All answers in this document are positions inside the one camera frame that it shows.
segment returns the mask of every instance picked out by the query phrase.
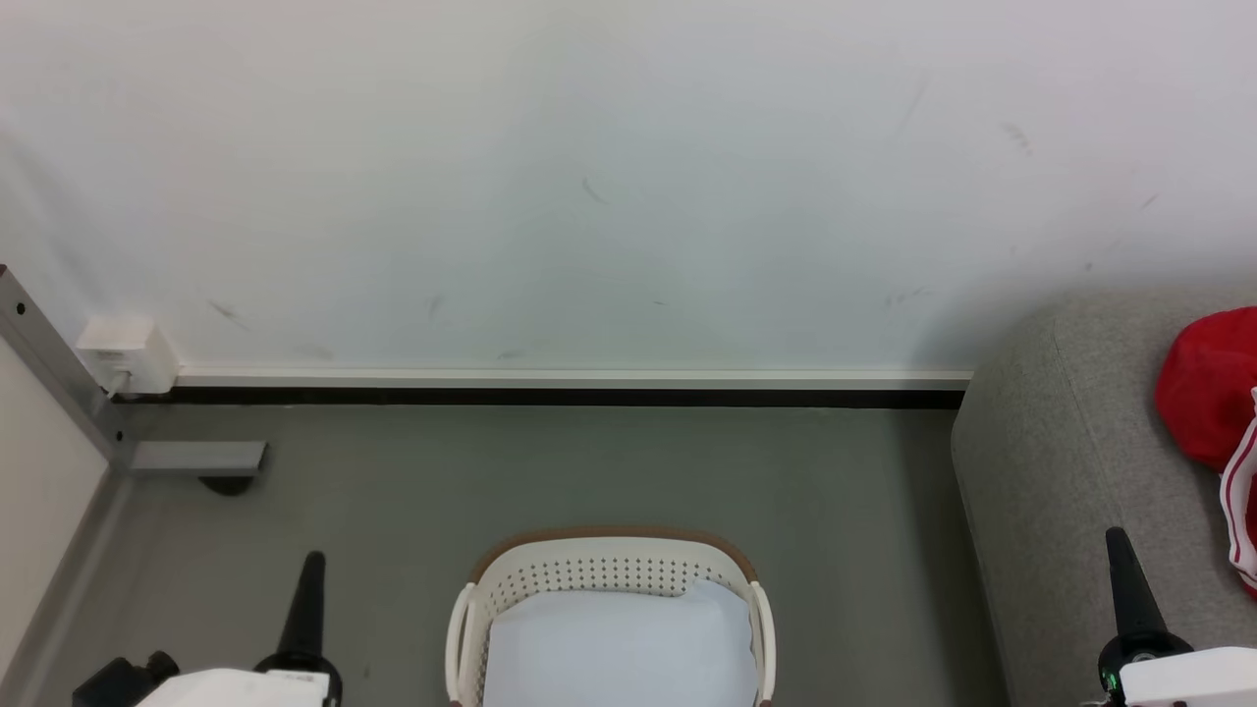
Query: power outlet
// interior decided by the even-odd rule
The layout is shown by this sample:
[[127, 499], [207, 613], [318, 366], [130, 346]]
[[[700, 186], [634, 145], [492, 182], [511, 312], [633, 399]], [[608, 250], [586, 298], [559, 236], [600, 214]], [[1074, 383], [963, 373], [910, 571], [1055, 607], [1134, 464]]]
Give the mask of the power outlet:
[[92, 317], [75, 347], [102, 387], [128, 374], [121, 392], [170, 392], [178, 360], [152, 320]]

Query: black baseboard strip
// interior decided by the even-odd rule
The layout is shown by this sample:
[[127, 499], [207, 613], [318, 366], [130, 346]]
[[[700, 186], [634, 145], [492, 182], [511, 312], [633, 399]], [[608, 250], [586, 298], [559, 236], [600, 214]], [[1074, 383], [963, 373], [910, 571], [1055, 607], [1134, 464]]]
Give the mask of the black baseboard strip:
[[612, 405], [955, 410], [962, 390], [623, 390], [544, 387], [175, 387], [131, 404]]

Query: gray fabric upholstery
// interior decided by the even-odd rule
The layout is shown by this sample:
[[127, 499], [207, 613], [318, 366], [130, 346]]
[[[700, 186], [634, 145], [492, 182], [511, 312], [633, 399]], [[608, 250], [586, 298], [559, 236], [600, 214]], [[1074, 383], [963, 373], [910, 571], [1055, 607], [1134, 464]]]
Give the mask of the gray fabric upholstery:
[[1178, 332], [1248, 304], [1257, 287], [1077, 296], [1023, 322], [974, 375], [952, 452], [1014, 707], [1100, 696], [1114, 525], [1170, 630], [1197, 648], [1257, 645], [1218, 477], [1177, 450], [1153, 405]]

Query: metal bracket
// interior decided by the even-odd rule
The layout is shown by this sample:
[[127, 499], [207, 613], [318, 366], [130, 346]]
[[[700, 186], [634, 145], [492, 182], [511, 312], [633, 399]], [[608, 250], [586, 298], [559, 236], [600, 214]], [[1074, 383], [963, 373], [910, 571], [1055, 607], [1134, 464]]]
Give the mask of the metal bracket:
[[265, 442], [141, 442], [13, 270], [0, 264], [0, 338], [117, 469], [196, 477], [255, 477]]

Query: red fabric with white stripe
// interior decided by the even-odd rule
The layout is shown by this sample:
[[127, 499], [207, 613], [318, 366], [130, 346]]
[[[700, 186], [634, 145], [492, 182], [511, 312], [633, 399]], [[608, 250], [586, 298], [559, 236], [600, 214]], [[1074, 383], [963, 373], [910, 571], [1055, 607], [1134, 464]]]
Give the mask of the red fabric with white stripe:
[[1257, 598], [1257, 307], [1179, 333], [1156, 381], [1156, 410], [1188, 457], [1222, 473], [1227, 559]]

